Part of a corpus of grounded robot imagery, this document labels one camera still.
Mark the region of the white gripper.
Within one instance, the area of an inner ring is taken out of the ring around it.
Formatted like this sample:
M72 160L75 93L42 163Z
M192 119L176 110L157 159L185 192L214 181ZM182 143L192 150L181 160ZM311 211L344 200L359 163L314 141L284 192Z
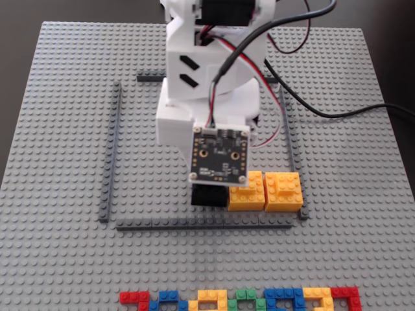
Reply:
M193 142L193 109L189 102L168 106L159 102L156 112L156 137L158 144L177 147L185 164L191 167Z

